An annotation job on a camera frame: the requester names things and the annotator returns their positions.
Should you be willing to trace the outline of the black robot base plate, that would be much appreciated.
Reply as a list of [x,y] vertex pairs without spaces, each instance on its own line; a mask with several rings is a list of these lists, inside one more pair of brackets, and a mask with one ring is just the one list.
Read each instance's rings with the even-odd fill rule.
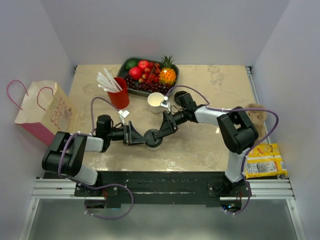
[[219,207],[223,197],[251,195],[244,180],[232,183],[223,172],[215,171],[99,171],[93,187],[78,185],[75,196],[106,196],[109,208],[131,203]]

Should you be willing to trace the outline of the white paper coffee cup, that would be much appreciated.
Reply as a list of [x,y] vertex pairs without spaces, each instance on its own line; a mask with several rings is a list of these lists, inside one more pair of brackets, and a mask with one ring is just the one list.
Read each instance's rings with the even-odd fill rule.
[[152,152],[157,151],[159,148],[160,148],[160,145],[158,145],[158,146],[150,146],[150,145],[147,145],[147,149],[150,150],[150,151],[152,151]]

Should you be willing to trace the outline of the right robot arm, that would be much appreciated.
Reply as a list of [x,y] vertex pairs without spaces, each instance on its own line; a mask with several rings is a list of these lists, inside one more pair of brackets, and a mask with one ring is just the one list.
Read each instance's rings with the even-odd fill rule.
[[209,124],[219,127],[220,134],[227,149],[228,163],[221,187],[216,191],[233,197],[241,190],[244,182],[244,165],[247,151],[258,139],[258,131],[240,106],[233,109],[216,109],[207,105],[197,105],[190,93],[179,91],[174,95],[181,110],[172,114],[165,111],[160,130],[153,134],[155,141],[175,133],[178,126],[185,122]]

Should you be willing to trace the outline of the black coffee cup lid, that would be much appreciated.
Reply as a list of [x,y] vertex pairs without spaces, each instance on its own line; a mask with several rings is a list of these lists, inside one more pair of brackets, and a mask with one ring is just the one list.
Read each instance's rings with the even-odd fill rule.
[[176,104],[178,104],[179,106],[181,105],[180,97],[186,93],[187,93],[186,91],[181,90],[181,91],[177,91],[174,94],[174,101],[176,102]]

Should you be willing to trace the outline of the paper bag pink handles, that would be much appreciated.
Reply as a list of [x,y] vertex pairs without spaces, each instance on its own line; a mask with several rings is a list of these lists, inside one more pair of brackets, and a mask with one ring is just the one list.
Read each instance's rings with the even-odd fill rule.
[[[20,83],[25,91],[21,103],[16,103],[9,92],[10,86],[15,82]],[[6,93],[11,102],[19,108],[14,123],[43,144],[49,146],[57,132],[74,131],[79,112],[57,82],[34,81],[27,88],[16,79],[7,85]]]

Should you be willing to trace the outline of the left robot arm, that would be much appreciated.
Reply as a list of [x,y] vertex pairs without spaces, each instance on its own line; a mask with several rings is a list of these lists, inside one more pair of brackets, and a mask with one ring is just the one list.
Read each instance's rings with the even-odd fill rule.
[[125,145],[146,143],[131,122],[120,128],[113,127],[112,123],[109,115],[100,115],[97,118],[95,135],[57,132],[42,159],[42,169],[83,183],[88,193],[99,196],[104,190],[104,184],[98,180],[97,171],[84,165],[85,153],[104,153],[112,141],[121,141]]

